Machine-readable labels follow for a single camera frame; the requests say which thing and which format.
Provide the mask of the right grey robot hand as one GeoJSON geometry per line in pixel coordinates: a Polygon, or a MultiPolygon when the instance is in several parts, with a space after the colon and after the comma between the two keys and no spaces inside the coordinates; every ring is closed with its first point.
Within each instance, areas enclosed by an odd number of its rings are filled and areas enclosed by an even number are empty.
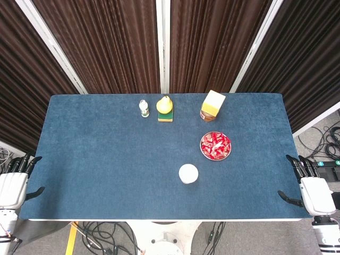
{"type": "Polygon", "coordinates": [[[305,208],[313,217],[329,216],[335,213],[336,206],[332,197],[333,191],[326,180],[320,176],[313,162],[301,155],[294,158],[286,155],[293,167],[301,191],[301,199],[288,197],[283,191],[277,191],[287,203],[305,208]]]}

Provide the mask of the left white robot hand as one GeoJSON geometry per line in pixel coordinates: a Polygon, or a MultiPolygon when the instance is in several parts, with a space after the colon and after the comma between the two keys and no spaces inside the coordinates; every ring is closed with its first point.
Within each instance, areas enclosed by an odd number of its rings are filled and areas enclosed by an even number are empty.
{"type": "Polygon", "coordinates": [[[41,186],[37,191],[27,193],[27,185],[37,162],[42,156],[34,157],[29,161],[28,153],[23,157],[10,160],[5,171],[1,172],[1,210],[20,209],[25,201],[36,198],[45,190],[41,186]]]}

